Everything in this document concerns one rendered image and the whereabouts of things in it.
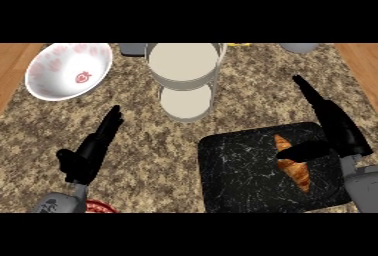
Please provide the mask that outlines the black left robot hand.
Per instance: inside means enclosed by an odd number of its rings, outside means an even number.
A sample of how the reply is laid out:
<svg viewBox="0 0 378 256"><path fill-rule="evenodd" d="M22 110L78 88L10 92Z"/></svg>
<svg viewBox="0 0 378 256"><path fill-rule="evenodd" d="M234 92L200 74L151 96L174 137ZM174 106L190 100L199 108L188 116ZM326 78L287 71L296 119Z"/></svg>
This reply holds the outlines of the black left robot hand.
<svg viewBox="0 0 378 256"><path fill-rule="evenodd" d="M101 167L107 147L118 128L123 122L119 106L115 105L95 129L85 137L76 151L60 149L55 152L58 169L64 173L64 181L88 185Z"/></svg>

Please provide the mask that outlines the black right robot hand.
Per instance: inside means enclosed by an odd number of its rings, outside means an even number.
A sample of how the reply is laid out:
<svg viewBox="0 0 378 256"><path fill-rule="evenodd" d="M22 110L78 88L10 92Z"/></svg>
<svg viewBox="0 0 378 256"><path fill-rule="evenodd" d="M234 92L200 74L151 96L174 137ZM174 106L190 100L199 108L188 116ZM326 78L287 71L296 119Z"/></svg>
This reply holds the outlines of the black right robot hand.
<svg viewBox="0 0 378 256"><path fill-rule="evenodd" d="M305 141L281 150L276 157L295 162L307 162L335 151L339 157L367 156L373 153L366 138L340 107L324 99L299 75L292 76L314 114L324 134L324 140Z"/></svg>

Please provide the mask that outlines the golden brown croissant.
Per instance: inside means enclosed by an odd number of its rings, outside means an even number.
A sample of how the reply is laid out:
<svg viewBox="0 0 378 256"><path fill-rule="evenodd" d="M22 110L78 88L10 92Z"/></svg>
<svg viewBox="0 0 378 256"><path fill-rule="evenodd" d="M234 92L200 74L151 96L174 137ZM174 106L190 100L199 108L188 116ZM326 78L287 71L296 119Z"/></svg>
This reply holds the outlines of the golden brown croissant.
<svg viewBox="0 0 378 256"><path fill-rule="evenodd" d="M274 135L274 146L277 152L281 152L292 147L289 141L278 134ZM289 159L278 159L277 167L295 182L299 190L307 193L309 191L309 172L307 163L298 163Z"/></svg>

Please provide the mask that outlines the black marble tray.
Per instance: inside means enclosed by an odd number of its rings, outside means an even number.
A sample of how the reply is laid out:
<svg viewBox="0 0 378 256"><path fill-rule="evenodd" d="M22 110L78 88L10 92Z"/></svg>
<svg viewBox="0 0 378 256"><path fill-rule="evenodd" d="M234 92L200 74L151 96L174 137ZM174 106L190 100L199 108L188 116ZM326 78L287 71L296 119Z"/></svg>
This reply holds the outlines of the black marble tray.
<svg viewBox="0 0 378 256"><path fill-rule="evenodd" d="M312 122L203 137L197 163L205 211L209 213L299 213L351 201L339 159L329 154L307 163L309 190L302 191L277 168L274 135L290 144L324 138Z"/></svg>

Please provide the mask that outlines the red round object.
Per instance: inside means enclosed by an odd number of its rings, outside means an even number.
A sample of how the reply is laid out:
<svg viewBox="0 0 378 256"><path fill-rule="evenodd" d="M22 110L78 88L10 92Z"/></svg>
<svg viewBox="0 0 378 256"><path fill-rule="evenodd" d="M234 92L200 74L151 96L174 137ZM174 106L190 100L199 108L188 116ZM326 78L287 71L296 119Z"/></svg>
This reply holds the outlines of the red round object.
<svg viewBox="0 0 378 256"><path fill-rule="evenodd" d="M116 213L116 209L98 200L88 199L85 201L87 213Z"/></svg>

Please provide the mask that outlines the white bowl with red print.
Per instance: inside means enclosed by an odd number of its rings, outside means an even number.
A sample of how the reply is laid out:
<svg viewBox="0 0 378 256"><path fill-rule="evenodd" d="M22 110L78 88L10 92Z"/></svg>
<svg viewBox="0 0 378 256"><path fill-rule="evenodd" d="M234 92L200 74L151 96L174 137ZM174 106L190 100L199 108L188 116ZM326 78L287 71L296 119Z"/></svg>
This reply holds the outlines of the white bowl with red print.
<svg viewBox="0 0 378 256"><path fill-rule="evenodd" d="M112 66L107 43L53 43L24 71L29 94L44 101L72 99L100 84Z"/></svg>

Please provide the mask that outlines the grey round object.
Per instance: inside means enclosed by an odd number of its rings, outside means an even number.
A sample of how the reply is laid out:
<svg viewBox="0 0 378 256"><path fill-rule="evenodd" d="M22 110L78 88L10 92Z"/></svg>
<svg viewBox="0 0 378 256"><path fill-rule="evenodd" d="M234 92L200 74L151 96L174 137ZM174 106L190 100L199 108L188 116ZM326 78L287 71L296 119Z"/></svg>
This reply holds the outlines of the grey round object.
<svg viewBox="0 0 378 256"><path fill-rule="evenodd" d="M308 53L311 52L318 44L317 43L280 43L278 46L292 53Z"/></svg>

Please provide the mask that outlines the dark grey square object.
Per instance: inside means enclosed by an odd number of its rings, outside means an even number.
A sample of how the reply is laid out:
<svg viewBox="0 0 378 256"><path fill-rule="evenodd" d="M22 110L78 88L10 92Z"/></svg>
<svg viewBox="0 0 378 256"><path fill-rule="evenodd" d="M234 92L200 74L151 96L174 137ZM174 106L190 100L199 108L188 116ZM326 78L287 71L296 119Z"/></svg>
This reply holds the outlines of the dark grey square object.
<svg viewBox="0 0 378 256"><path fill-rule="evenodd" d="M144 56L144 43L119 43L119 51L123 56L143 57Z"/></svg>

